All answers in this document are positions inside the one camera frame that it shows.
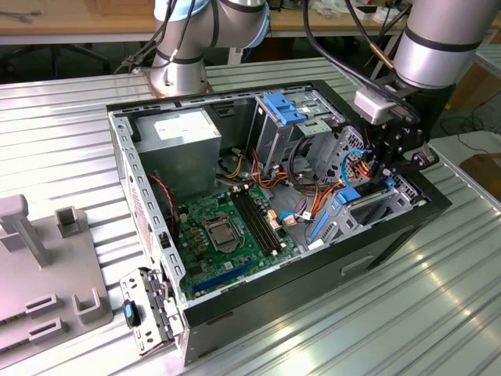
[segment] green motherboard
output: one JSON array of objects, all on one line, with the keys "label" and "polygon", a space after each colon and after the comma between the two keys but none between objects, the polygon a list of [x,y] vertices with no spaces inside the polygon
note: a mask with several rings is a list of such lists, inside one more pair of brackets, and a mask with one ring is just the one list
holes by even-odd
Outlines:
[{"label": "green motherboard", "polygon": [[285,229],[271,227],[269,209],[258,186],[176,208],[181,218],[178,252],[186,269],[181,288],[188,300],[300,254]]}]

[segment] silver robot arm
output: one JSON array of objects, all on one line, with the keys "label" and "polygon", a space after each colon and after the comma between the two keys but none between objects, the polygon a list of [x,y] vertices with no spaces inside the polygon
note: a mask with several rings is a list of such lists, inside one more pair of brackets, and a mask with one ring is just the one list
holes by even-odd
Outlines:
[{"label": "silver robot arm", "polygon": [[455,84],[500,7],[500,0],[415,0],[395,56],[397,75],[425,89]]},{"label": "silver robot arm", "polygon": [[[157,27],[163,25],[169,2],[156,2]],[[268,28],[269,7],[265,0],[178,0],[165,38],[157,47],[151,85],[158,96],[204,92],[208,89],[204,51],[213,47],[255,47]]]}]

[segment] side panel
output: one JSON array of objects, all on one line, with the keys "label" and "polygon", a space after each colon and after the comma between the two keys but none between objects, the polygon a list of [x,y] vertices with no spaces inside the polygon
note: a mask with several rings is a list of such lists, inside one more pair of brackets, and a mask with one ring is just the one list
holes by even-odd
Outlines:
[{"label": "side panel", "polygon": [[369,265],[387,249],[398,249],[409,239],[401,235],[412,234],[416,229],[418,226],[401,229],[229,310],[219,317],[190,328],[185,364],[192,363],[228,345],[245,334],[332,291],[352,278],[364,274]]}]

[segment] copper pipe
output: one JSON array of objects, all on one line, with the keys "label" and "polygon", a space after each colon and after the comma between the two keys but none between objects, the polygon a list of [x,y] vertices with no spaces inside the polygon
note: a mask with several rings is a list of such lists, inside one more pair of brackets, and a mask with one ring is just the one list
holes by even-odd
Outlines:
[{"label": "copper pipe", "polygon": [[380,47],[376,43],[370,42],[369,47],[374,52],[374,55],[376,55],[379,60],[384,63],[384,65],[386,65],[391,70],[395,69],[393,61],[383,52],[382,49],[380,49]]}]

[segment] metal workbench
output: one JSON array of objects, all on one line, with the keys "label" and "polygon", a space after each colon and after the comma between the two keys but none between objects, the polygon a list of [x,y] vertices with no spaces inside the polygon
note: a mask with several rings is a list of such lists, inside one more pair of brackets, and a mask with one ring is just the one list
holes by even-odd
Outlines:
[{"label": "metal workbench", "polygon": [[[207,73],[215,90],[314,78],[348,101],[355,93],[322,59]],[[118,182],[104,105],[151,97],[140,75],[0,86],[0,196],[23,193],[31,219],[70,204],[86,211],[115,313],[105,327],[7,374],[499,374],[499,206],[445,159],[425,176],[453,206],[389,263],[189,369],[173,346],[139,359],[118,280],[146,260]]]},{"label": "metal workbench", "polygon": [[497,78],[501,78],[501,45],[480,45],[474,61]]}]

